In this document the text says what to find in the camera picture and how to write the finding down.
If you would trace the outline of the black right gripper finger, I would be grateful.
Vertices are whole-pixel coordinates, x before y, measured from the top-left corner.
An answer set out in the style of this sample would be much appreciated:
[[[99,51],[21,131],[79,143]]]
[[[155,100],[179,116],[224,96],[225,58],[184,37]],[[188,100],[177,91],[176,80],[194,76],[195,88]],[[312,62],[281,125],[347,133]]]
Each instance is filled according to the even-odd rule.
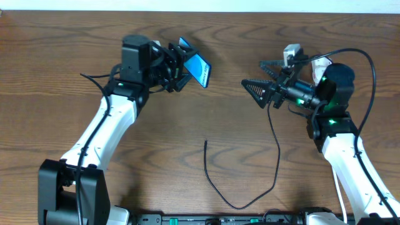
[[[284,68],[285,65],[284,60],[265,60],[259,62],[259,67],[268,74],[273,80],[277,80],[280,76],[285,76]],[[273,70],[273,67],[280,66],[281,70],[279,73]]]
[[[264,109],[270,102],[275,90],[274,82],[259,79],[243,79],[241,85],[252,96],[258,106]]]

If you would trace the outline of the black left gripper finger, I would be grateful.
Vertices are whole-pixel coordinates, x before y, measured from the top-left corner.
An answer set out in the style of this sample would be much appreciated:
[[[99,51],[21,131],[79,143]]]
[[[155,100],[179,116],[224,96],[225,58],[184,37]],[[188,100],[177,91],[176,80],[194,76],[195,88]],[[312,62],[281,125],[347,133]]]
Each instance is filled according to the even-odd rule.
[[[183,46],[174,43],[169,43],[168,49],[178,61],[187,61],[198,53],[198,49],[196,47]]]
[[[193,78],[193,76],[189,73],[182,74],[182,77],[175,82],[173,89],[176,92],[181,92],[185,85]]]

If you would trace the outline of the blue Samsung Galaxy smartphone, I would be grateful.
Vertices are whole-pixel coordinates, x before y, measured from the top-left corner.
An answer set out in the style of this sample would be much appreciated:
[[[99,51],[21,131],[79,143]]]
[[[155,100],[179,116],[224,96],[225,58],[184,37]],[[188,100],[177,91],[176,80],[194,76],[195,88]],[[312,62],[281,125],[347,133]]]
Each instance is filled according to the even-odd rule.
[[[179,45],[194,47],[183,37],[179,38]],[[187,70],[187,73],[191,74],[192,77],[203,88],[208,87],[212,66],[211,63],[205,60],[205,58],[199,53],[199,51],[191,59],[185,61],[183,66]]]

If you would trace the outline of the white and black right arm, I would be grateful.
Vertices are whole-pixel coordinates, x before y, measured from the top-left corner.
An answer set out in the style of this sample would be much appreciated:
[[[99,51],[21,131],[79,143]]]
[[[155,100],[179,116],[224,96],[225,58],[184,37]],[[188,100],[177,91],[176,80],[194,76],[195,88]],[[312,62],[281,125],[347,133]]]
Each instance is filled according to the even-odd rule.
[[[271,81],[244,79],[241,84],[261,108],[283,101],[310,110],[307,132],[329,162],[349,199],[356,224],[399,224],[399,201],[390,193],[363,146],[360,129],[347,111],[354,91],[354,71],[347,65],[318,59],[314,84],[298,79],[301,66],[271,71]]]

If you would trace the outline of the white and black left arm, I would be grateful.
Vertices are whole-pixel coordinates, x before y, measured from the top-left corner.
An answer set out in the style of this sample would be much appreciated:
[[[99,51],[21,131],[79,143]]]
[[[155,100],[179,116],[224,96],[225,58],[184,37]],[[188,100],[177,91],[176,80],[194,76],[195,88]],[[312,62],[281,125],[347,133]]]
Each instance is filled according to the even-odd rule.
[[[121,62],[97,85],[101,103],[89,126],[59,160],[38,171],[39,224],[132,224],[129,210],[112,206],[105,180],[122,136],[134,124],[153,88],[179,92],[193,76],[183,73],[198,49],[184,38],[168,47],[142,35],[122,39]]]

